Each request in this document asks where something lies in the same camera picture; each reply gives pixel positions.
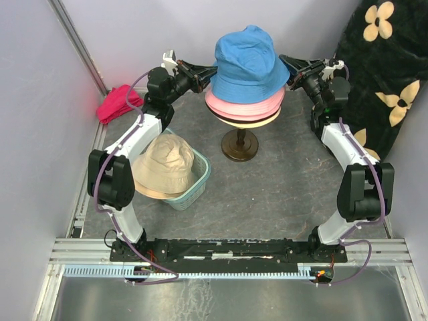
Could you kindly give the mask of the blue bucket hat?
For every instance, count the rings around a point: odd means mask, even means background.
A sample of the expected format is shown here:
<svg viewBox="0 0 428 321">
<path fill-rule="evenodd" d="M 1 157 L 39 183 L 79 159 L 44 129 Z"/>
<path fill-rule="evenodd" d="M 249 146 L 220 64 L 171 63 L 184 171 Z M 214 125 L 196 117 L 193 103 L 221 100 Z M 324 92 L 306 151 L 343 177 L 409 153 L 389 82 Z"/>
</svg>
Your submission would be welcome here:
<svg viewBox="0 0 428 321">
<path fill-rule="evenodd" d="M 256 25 L 221 37 L 215 45 L 214 66 L 217 73 L 211 78 L 213 95 L 234 104 L 267 100 L 290 78 L 273 39 Z"/>
</svg>

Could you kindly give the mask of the pink bucket hat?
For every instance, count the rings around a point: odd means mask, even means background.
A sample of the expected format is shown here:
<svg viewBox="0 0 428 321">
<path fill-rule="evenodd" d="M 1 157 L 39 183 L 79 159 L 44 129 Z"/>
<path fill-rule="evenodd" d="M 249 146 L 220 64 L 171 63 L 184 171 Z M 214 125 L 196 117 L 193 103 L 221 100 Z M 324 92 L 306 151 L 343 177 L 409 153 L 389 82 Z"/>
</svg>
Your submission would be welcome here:
<svg viewBox="0 0 428 321">
<path fill-rule="evenodd" d="M 227 103 L 225 105 L 226 108 L 224 108 L 223 105 L 213 106 L 208 102 L 206 102 L 205 105 L 207 108 L 220 114 L 221 116 L 225 116 L 225 117 L 237 119 L 237 120 L 257 120 L 273 114 L 275 111 L 278 110 L 278 108 L 281 107 L 282 103 L 280 102 L 275 105 L 272 105 L 268 107 L 267 110 L 259 110 L 255 106 L 255 104 L 239 105 L 239 104 Z"/>
<path fill-rule="evenodd" d="M 226 114 L 237 116 L 256 116 L 268 114 L 274 110 L 277 110 L 280 107 L 282 100 L 284 99 L 285 93 L 286 90 L 283 87 L 275 94 L 265 100 L 262 100 L 261 102 L 244 104 L 226 102 L 216 97 L 214 93 L 212 93 L 212 90 L 209 90 L 205 95 L 205 102 L 210 108 L 214 108 L 215 110 Z"/>
</svg>

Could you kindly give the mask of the cream bucket hat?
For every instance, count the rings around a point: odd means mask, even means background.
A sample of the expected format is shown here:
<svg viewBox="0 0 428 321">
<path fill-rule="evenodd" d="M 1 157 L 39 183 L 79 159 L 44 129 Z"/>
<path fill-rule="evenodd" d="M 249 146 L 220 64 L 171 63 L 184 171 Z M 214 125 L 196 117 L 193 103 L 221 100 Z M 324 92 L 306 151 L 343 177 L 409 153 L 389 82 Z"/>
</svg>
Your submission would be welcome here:
<svg viewBox="0 0 428 321">
<path fill-rule="evenodd" d="M 265 119 L 265 120 L 261 120 L 258 122 L 250 122 L 250 123 L 245 123 L 245 124 L 241 124 L 241 123 L 235 123 L 235 122 L 230 122 L 230 121 L 226 121 L 226 120 L 222 120 L 222 122 L 234 126 L 236 128 L 241 128 L 241 129 L 250 129 L 250 128 L 259 128 L 262 126 L 265 126 L 271 122 L 273 122 L 281 113 L 281 110 L 279 109 L 274 115 L 270 116 L 269 118 Z"/>
</svg>

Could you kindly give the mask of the light blue plastic basket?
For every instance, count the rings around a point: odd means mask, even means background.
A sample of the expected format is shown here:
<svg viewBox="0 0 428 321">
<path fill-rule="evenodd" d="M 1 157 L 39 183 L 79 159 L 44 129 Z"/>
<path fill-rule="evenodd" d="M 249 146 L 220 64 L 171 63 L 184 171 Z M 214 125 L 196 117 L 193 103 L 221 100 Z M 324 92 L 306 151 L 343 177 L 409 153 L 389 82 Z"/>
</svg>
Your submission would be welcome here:
<svg viewBox="0 0 428 321">
<path fill-rule="evenodd" d="M 177 211 L 189 208 L 205 191 L 206 182 L 211 174 L 211 163 L 208 158 L 193 148 L 194 160 L 191 173 L 194 183 L 183 194 L 175 198 L 167 198 L 172 194 L 159 193 L 158 199 L 169 204 Z"/>
</svg>

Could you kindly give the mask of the beige bottom hat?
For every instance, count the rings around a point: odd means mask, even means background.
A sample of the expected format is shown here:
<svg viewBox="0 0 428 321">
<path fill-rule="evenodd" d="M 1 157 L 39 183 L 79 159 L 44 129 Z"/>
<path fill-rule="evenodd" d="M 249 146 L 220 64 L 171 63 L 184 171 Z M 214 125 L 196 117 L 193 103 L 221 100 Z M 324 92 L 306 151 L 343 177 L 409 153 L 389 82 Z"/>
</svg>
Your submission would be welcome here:
<svg viewBox="0 0 428 321">
<path fill-rule="evenodd" d="M 176 134 L 161 134 L 132 164 L 136 192 L 152 199 L 180 197 L 195 183 L 195 154 Z"/>
</svg>

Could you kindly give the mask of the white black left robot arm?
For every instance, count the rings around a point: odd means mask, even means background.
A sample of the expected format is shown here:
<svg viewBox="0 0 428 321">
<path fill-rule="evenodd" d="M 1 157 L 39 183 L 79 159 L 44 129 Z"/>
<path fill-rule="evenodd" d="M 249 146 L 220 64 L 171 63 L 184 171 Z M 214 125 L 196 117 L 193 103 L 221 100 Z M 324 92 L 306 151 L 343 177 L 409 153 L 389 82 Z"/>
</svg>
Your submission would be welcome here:
<svg viewBox="0 0 428 321">
<path fill-rule="evenodd" d="M 113 251 L 134 261 L 147 261 L 146 233 L 138 222 L 132 199 L 135 193 L 131 165 L 153 139 L 162 134 L 174 115 L 173 102 L 188 91 L 201 93 L 216 74 L 215 66 L 198 66 L 179 60 L 171 70 L 155 67 L 143 76 L 147 92 L 134 124 L 106 150 L 94 149 L 88 157 L 88 194 L 94 209 L 109 216 L 116 232 Z"/>
</svg>

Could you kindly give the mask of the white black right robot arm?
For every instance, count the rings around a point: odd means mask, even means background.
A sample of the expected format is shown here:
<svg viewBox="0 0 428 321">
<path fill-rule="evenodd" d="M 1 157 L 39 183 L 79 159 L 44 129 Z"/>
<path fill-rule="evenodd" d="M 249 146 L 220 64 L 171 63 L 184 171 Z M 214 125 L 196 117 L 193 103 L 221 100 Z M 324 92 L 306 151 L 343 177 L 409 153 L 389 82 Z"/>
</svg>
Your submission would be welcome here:
<svg viewBox="0 0 428 321">
<path fill-rule="evenodd" d="M 384 223 L 391 211 L 395 170 L 370 155 L 341 117 L 351 89 L 348 77 L 333 75 L 346 68 L 342 60 L 301 60 L 284 54 L 280 60 L 290 72 L 288 88 L 303 89 L 313 103 L 312 131 L 344 171 L 336 211 L 312 230 L 306 243 L 308 256 L 323 261 L 342 251 L 357 229 Z"/>
</svg>

